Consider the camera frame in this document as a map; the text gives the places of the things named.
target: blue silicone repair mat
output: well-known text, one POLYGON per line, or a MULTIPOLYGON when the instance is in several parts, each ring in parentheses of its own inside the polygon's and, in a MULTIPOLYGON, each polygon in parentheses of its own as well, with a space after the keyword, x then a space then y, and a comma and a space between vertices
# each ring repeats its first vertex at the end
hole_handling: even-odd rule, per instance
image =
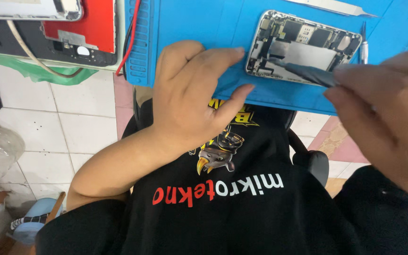
MULTIPOLYGON (((127 61, 131 84, 154 86, 156 60, 168 44, 183 39, 201 42, 207 49, 243 46, 250 49, 261 14, 269 9, 352 32, 366 21, 369 63, 408 50, 408 0, 343 0, 361 6, 378 18, 345 16, 285 0, 142 0, 136 26, 135 46, 127 61)), ((126 0, 126 27, 134 0, 126 0)), ((357 62, 358 54, 352 62, 357 62)), ((247 103, 335 115, 322 96, 325 88, 247 75, 246 58, 230 67, 218 80, 214 97, 228 99, 239 85, 256 85, 247 103)))

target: yellow beak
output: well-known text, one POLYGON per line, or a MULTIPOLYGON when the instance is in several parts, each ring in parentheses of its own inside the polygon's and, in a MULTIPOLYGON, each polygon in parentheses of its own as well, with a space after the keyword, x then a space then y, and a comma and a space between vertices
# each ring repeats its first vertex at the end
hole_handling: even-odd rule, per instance
POLYGON ((201 170, 203 167, 208 163, 208 159, 204 157, 200 157, 198 160, 198 165, 196 166, 196 170, 198 170, 198 174, 201 175, 201 170))

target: red wire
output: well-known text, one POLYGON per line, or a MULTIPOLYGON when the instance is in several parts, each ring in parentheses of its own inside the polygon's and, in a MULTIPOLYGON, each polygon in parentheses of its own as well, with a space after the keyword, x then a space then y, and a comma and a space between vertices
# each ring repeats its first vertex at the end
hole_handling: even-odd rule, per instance
POLYGON ((122 75, 122 74, 119 74, 119 72, 121 71, 122 66, 124 66, 124 63, 127 61, 128 55, 130 54, 130 51, 132 50, 132 47, 133 47, 133 41, 135 40, 136 20, 138 18, 138 10, 140 8, 140 3, 141 3, 141 0, 136 0, 135 12, 133 13, 132 34, 130 36, 130 44, 128 45, 127 52, 125 53, 121 64, 119 65, 119 67, 116 70, 116 76, 121 76, 122 75))

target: cartoon bird graphic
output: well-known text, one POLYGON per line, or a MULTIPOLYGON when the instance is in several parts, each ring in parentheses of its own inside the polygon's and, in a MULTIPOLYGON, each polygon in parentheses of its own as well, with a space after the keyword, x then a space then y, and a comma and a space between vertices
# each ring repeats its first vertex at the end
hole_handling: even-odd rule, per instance
POLYGON ((222 166, 226 166, 229 172, 234 171, 235 167, 231 159, 243 142, 244 139, 231 132, 228 125, 221 134, 201 147, 201 151, 198 154, 200 159, 196 166, 198 174, 201 175, 201 171, 210 173, 212 169, 222 166))

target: silver phone frame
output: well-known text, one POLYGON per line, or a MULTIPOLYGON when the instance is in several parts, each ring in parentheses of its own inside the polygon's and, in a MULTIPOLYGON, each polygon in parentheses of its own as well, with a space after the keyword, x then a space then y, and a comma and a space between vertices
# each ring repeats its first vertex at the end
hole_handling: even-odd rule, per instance
MULTIPOLYGON (((252 76, 256 76, 256 77, 262 77, 262 78, 270 78, 270 79, 276 79, 276 80, 290 81, 290 80, 282 79, 282 78, 258 76, 258 75, 249 73, 249 72, 248 72, 249 70, 247 69, 247 68, 248 68, 248 63, 249 63, 249 61, 250 61, 250 56, 251 56, 251 53, 252 53, 253 48, 254 48, 254 44, 256 43, 256 38, 257 38, 258 33, 259 33, 259 29, 260 29, 260 26, 261 26, 261 22, 262 22, 262 20, 264 19, 264 15, 268 14, 268 12, 270 12, 270 11, 273 11, 273 12, 276 12, 276 13, 279 13, 279 14, 282 14, 282 15, 287 16, 287 17, 292 17, 292 18, 294 18, 294 19, 299 19, 299 20, 305 21, 305 22, 310 23, 310 24, 312 24, 312 25, 316 25, 317 27, 320 27, 320 28, 331 28, 331 29, 334 29, 334 30, 337 30, 337 31, 343 31, 343 32, 347 32, 347 33, 356 34, 356 35, 359 35, 359 36, 361 37, 361 34, 355 33, 355 32, 352 32, 352 31, 348 31, 348 30, 336 28, 336 27, 333 27, 333 26, 328 26, 328 25, 325 25, 325 24, 322 24, 322 23, 318 23, 318 22, 315 22, 315 21, 303 19, 303 18, 297 17, 297 16, 295 16, 295 15, 286 14, 286 13, 283 13, 283 12, 280 12, 280 11, 277 11, 277 10, 274 10, 274 9, 266 10, 265 12, 263 12, 263 13, 261 14, 261 17, 259 18, 258 25, 256 26, 256 31, 255 31, 255 34, 254 34, 254 36, 253 36, 253 40, 252 40, 252 43, 251 43, 251 47, 250 47, 250 49, 248 50, 248 56, 247 56, 247 58, 246 58, 247 61, 246 61, 246 64, 245 64, 245 72, 246 72, 248 75, 252 75, 252 76)), ((361 40, 360 40, 360 43, 358 44, 357 48, 354 50, 354 54, 353 54, 352 56, 355 55, 355 53, 357 52, 357 50, 360 48, 360 45, 361 45, 361 40)), ((349 60, 349 59, 345 59, 345 60, 341 61, 340 64, 347 64, 348 62, 350 62, 350 60, 349 60)), ((304 80, 303 82, 300 82, 300 83, 313 84, 313 83, 310 83, 310 82, 305 81, 305 80, 304 80)))

